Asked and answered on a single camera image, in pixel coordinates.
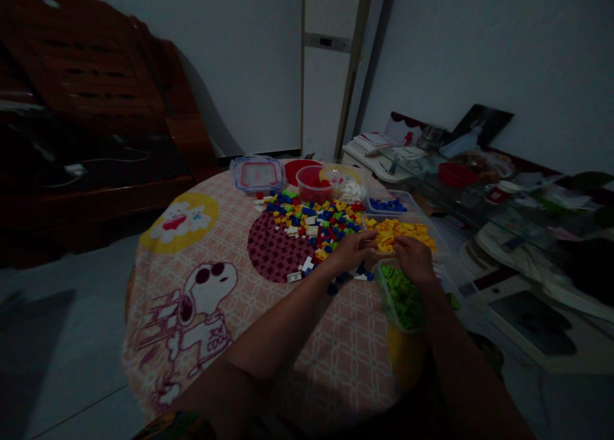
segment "cable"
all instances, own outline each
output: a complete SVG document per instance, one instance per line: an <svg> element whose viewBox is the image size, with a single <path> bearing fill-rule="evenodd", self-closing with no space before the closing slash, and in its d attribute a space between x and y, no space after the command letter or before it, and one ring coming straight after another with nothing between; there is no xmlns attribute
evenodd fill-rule
<svg viewBox="0 0 614 440"><path fill-rule="evenodd" d="M43 173L46 173L48 170L42 171L40 173L38 173L37 175L34 176L34 178L32 178L32 181L34 181L34 184L36 184L36 178L38 178L40 175L42 175ZM66 183L62 183L62 184L52 184L52 185L42 185L42 184L36 184L38 187L64 187L68 184L73 184L74 182L77 182L81 179L81 176L76 176L73 179L71 179L70 181L66 182Z"/></svg>
<svg viewBox="0 0 614 440"><path fill-rule="evenodd" d="M83 163L91 163L91 162L103 162L103 161L111 161L111 162L126 162L126 163L131 163L131 162L142 162L143 160L147 160L151 157L151 154L147 151L142 151L140 149L133 149L133 148L129 148L129 147L124 147L125 150L131 150L131 151L135 151L135 152L141 152L143 154L145 154L144 157L140 158L140 159L134 159L134 160L125 160L125 159L112 159L110 157L101 157L99 159L88 159L88 160L84 160L84 161L77 161L73 164L67 164L67 165L62 165L61 168L64 168L66 166L69 165L76 165L76 164L83 164ZM53 188L53 187L64 187L64 186L68 186L69 184L73 184L74 182L77 182L81 179L81 177L83 175L79 175L74 177L73 179L71 179L68 182L62 183L62 184L52 184L52 185L42 185L42 184L38 184L38 177L44 173L48 173L49 170L43 170L39 173L37 173L34 178L32 178L32 181L34 182L35 185L37 185L38 187L45 187L45 188Z"/></svg>
<svg viewBox="0 0 614 440"><path fill-rule="evenodd" d="M129 147L125 147L124 149L126 150L132 150L135 152L141 152L143 154L145 154L144 157L142 157L141 159L134 159L134 160L125 160L125 159L111 159L110 157L101 157L99 159L88 159L85 161L77 161L74 164L68 164L68 165L76 165L76 164L80 164L80 163L90 163L90 162L100 162L100 161L111 161L111 162L142 162L143 160L147 160L149 159L149 157L151 157L151 154L147 151L142 151L139 149L133 149L133 148L129 148Z"/></svg>

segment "stack of papers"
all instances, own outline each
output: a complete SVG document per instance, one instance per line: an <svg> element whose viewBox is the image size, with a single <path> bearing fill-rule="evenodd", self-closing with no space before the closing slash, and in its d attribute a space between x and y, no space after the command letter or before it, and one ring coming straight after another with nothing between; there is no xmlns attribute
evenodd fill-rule
<svg viewBox="0 0 614 440"><path fill-rule="evenodd" d="M398 146L398 144L388 136L378 132L361 133L359 136L355 136L352 141L350 141L350 144L354 149L367 157L377 155L380 149Z"/></svg>

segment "red bowl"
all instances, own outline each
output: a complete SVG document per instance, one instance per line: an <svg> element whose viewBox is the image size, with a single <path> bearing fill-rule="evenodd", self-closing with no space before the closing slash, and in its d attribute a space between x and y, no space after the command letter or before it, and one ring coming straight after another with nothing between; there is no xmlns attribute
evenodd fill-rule
<svg viewBox="0 0 614 440"><path fill-rule="evenodd" d="M310 165L319 165L319 162L311 161L307 159L299 159L287 162L285 165L286 168L286 177L288 178L288 183L298 186L296 181L296 173L299 172L301 168L305 168Z"/></svg>
<svg viewBox="0 0 614 440"><path fill-rule="evenodd" d="M445 184L463 188L471 184L475 184L480 180L480 177L464 166L451 163L442 163L439 165L439 179Z"/></svg>

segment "yellow circle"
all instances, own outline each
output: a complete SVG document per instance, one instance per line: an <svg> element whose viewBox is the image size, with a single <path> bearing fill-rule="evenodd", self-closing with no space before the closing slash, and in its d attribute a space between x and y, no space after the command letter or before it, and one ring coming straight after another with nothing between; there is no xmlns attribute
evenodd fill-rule
<svg viewBox="0 0 614 440"><path fill-rule="evenodd" d="M202 239L215 225L218 212L210 196L187 192L169 205L140 242L154 253L176 253Z"/></svg>

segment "plastic storage container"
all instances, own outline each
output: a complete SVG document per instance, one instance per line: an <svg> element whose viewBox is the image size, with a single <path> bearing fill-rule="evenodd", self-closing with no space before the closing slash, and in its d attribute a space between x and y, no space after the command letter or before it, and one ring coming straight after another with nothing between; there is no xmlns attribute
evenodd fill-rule
<svg viewBox="0 0 614 440"><path fill-rule="evenodd" d="M401 325L392 296L390 295L388 282L382 271L383 265L392 265L400 268L400 264L396 259L386 259L377 263L374 269L379 294L382 298L382 308L388 323L408 334L421 331L422 328L406 329ZM471 321L479 319L484 314L484 304L473 284L471 274L465 271L458 261L450 255L434 260L433 268L444 293L454 293L454 296L460 303L460 310L457 312L457 315L463 324L466 326Z"/></svg>
<svg viewBox="0 0 614 440"><path fill-rule="evenodd" d="M447 255L448 252L450 251L448 249L448 244L439 235L439 232L437 231L437 229L435 229L435 226L430 222L430 219L419 213L409 213L409 212L408 213L396 213L396 214L365 213L363 214L363 222L362 222L363 230L369 230L366 226L366 220L371 219L371 218L375 219L378 223L381 223L385 219L398 219L399 221L402 221L403 223L424 224L425 226L429 228L429 236L432 237L433 240L435 240L435 245L437 246L438 251L433 253L433 258L439 258L440 256ZM376 251L375 255L380 258L395 258L397 256L397 254L394 251L392 252Z"/></svg>
<svg viewBox="0 0 614 440"><path fill-rule="evenodd" d="M392 209L380 210L373 206L371 199L375 201L387 202L395 199L399 199L401 204L407 209L407 212L399 212L394 211ZM416 204L414 198L409 194L409 192L404 191L391 191L389 189L384 189L382 187L374 187L370 186L369 192L365 198L365 209L368 213L378 214L378 213L387 213L387 214L403 214L403 213L415 213L422 214L419 206Z"/></svg>
<svg viewBox="0 0 614 440"><path fill-rule="evenodd" d="M301 168L296 173L299 196L304 201L324 203L336 198L343 198L349 182L357 184L355 198L343 198L350 203L361 201L366 195L366 173L358 168L338 164L311 165Z"/></svg>
<svg viewBox="0 0 614 440"><path fill-rule="evenodd" d="M322 165L310 165L301 168L296 173L296 182L298 183L299 196L304 201L312 201L315 203L324 203L335 198L335 190L333 186L322 185L323 178L320 177L324 170Z"/></svg>
<svg viewBox="0 0 614 440"><path fill-rule="evenodd" d="M245 193L280 191L286 173L279 160L261 155L239 157L230 163L235 187Z"/></svg>

